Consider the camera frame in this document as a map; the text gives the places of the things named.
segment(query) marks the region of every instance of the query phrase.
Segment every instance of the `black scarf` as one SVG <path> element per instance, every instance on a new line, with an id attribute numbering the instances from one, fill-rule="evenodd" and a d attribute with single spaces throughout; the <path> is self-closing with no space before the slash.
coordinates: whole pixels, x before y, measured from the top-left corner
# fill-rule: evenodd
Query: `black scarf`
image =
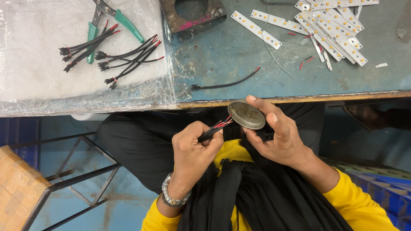
<path id="1" fill-rule="evenodd" d="M 234 204 L 253 231 L 352 231 L 297 171 L 262 157 L 247 139 L 241 145 L 254 163 L 227 162 L 218 178 L 211 163 L 192 189 L 178 231 L 231 231 Z"/>

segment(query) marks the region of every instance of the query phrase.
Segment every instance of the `pliers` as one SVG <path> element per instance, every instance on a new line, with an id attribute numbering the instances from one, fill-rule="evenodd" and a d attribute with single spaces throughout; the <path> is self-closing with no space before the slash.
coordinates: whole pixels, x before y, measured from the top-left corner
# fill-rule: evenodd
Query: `pliers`
<path id="1" fill-rule="evenodd" d="M 97 24 L 100 21 L 100 17 L 103 13 L 106 13 L 115 18 L 115 20 L 125 26 L 141 43 L 144 42 L 143 37 L 136 29 L 136 27 L 131 23 L 131 21 L 124 16 L 119 9 L 114 10 L 109 7 L 103 0 L 93 0 L 96 4 L 96 11 L 94 12 L 94 17 L 91 22 L 88 22 L 88 35 L 87 41 L 93 40 L 97 37 Z M 86 57 L 88 63 L 93 63 L 94 61 L 94 51 Z"/>

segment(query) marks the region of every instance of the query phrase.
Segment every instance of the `blue table surface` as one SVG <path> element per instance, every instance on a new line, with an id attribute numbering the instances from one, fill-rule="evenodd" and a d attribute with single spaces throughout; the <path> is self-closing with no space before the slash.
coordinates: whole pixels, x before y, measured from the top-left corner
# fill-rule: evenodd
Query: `blue table surface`
<path id="1" fill-rule="evenodd" d="M 292 20 L 300 11 L 293 1 L 271 1 L 269 13 Z M 363 44 L 360 52 L 368 59 L 361 67 L 331 56 L 332 71 L 321 63 L 310 38 L 287 34 L 289 30 L 267 24 L 264 29 L 283 44 L 271 48 L 278 62 L 294 78 L 278 67 L 264 42 L 231 18 L 234 10 L 250 18 L 253 9 L 266 12 L 266 0 L 223 0 L 227 18 L 218 18 L 172 39 L 174 90 L 177 102 L 259 97 L 294 97 L 355 92 L 380 92 L 411 89 L 411 0 L 382 0 L 364 6 L 359 20 L 365 29 L 357 34 Z M 264 22 L 251 19 L 258 26 Z M 407 31 L 400 39 L 397 28 Z M 303 59 L 315 56 L 310 63 Z M 387 67 L 375 68 L 381 63 Z M 232 83 L 244 78 L 258 66 L 250 79 L 226 88 L 191 90 L 190 85 L 210 86 Z"/>

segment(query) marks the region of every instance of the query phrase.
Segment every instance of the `blue crate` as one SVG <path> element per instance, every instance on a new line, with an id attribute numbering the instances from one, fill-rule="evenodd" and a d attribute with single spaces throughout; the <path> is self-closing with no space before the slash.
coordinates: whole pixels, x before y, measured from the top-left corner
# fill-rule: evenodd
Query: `blue crate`
<path id="1" fill-rule="evenodd" d="M 347 169 L 345 173 L 387 212 L 401 231 L 411 231 L 411 180 Z"/>
<path id="2" fill-rule="evenodd" d="M 0 118 L 0 146 L 39 140 L 39 124 L 38 117 Z M 38 170 L 38 145 L 16 148 L 13 151 Z"/>

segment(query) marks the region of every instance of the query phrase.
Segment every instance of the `metal watch strap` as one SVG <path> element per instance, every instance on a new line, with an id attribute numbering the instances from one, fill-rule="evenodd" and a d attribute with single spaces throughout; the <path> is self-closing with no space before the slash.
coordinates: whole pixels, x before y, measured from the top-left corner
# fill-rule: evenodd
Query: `metal watch strap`
<path id="1" fill-rule="evenodd" d="M 167 190 L 167 187 L 169 185 L 169 182 L 170 182 L 170 179 L 171 179 L 172 175 L 173 174 L 170 173 L 163 182 L 163 185 L 162 185 L 163 193 L 162 193 L 161 198 L 163 199 L 164 204 L 166 204 L 166 205 L 168 205 L 172 208 L 176 208 L 176 207 L 180 207 L 180 206 L 183 206 L 183 205 L 187 204 L 188 198 L 190 197 L 190 194 L 191 194 L 191 190 L 190 190 L 190 192 L 187 193 L 187 195 L 184 197 L 183 200 L 174 200 L 174 199 L 172 199 L 169 196 L 169 192 Z"/>

